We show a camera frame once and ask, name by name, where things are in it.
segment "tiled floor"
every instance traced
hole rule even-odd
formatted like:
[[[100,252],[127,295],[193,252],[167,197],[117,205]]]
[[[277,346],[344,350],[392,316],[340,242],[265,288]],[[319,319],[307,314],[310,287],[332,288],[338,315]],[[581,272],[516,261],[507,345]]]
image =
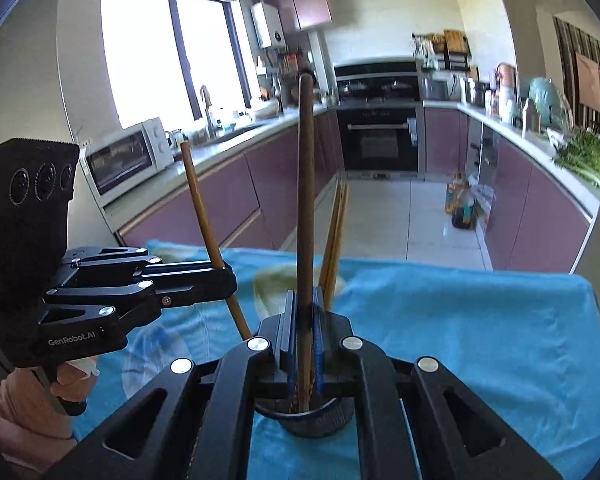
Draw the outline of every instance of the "tiled floor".
[[[484,244],[478,241],[480,231],[451,225],[443,209],[445,184],[351,180],[349,186],[341,256],[491,269]],[[333,193],[331,189],[315,211],[316,254],[324,252]],[[288,250],[295,248],[293,243]]]

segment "chopstick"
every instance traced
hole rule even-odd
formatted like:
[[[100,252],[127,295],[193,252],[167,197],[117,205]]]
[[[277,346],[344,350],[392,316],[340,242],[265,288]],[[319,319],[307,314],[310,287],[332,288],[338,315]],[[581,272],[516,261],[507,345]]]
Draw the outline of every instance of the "chopstick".
[[[189,147],[189,141],[185,140],[180,145],[180,151],[182,152],[182,161],[184,162],[184,168],[187,172],[187,182],[189,183],[189,191],[191,192],[191,199],[193,200],[193,207],[196,210],[196,216],[198,217],[198,224],[200,225],[200,232],[202,232],[202,238],[205,241],[206,252],[211,260],[211,265],[215,269],[222,269],[224,267],[224,261],[220,255],[220,249],[216,242],[213,230],[209,218],[206,215],[205,205],[202,202],[200,196],[200,189],[198,187],[198,178],[196,176],[196,170],[193,167],[193,160],[191,158],[191,150]],[[232,294],[226,300],[226,306],[229,307],[231,317],[234,318],[234,323],[240,336],[243,340],[251,337],[251,331],[247,322],[244,320],[244,315],[240,309],[238,298],[235,294]]]
[[[298,123],[298,410],[309,411],[312,389],[314,306],[314,82],[299,84]]]
[[[326,263],[327,271],[324,280],[324,284],[320,284],[322,287],[322,300],[324,303],[325,310],[331,310],[331,304],[333,303],[333,293],[336,287],[336,280],[338,278],[338,263],[340,262],[340,249],[342,247],[342,232],[344,230],[344,218],[347,210],[347,199],[349,197],[349,184],[340,184],[337,192],[340,195],[338,200],[338,211],[336,214],[336,220],[333,221],[333,213],[335,211],[335,200],[334,200],[334,211],[331,213],[331,223],[335,224],[333,238],[331,240],[331,247],[329,250],[329,261]]]
[[[338,224],[338,212],[340,210],[341,199],[342,184],[338,184],[336,186],[335,193],[333,194],[333,206],[331,207],[331,221],[329,222],[329,233],[327,234],[327,244],[324,247],[322,265],[320,266],[320,278],[318,279],[318,286],[322,289],[323,294],[324,285],[327,283],[329,266],[331,265],[331,254],[333,253],[333,240],[335,238],[336,226]]]

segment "faucet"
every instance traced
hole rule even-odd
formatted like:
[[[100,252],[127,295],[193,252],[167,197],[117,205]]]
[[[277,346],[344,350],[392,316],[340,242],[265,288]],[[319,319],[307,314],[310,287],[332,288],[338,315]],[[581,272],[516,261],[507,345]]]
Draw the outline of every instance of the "faucet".
[[[211,108],[211,94],[206,85],[200,87],[200,98],[202,99],[202,104],[205,105],[206,132],[209,139],[215,139],[217,137],[216,130],[218,129],[218,124],[213,114],[209,111],[209,108]]]

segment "toaster oven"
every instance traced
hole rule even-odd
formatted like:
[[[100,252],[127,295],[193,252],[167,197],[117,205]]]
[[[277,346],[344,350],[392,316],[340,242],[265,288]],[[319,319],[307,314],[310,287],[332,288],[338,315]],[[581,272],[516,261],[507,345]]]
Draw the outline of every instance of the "toaster oven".
[[[80,148],[80,164],[101,207],[173,164],[160,118],[150,119]]]

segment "camera lens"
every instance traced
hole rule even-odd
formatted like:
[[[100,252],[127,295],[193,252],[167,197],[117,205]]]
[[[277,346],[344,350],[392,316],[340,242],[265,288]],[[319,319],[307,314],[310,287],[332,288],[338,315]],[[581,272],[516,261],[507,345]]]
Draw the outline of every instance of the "camera lens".
[[[69,165],[65,166],[62,173],[60,173],[60,189],[62,191],[66,191],[71,187],[73,177],[74,170]]]
[[[29,173],[24,168],[20,168],[11,177],[11,186],[9,197],[15,205],[20,205],[29,193]]]
[[[46,200],[53,193],[56,185],[56,168],[53,164],[43,164],[36,175],[36,195]]]

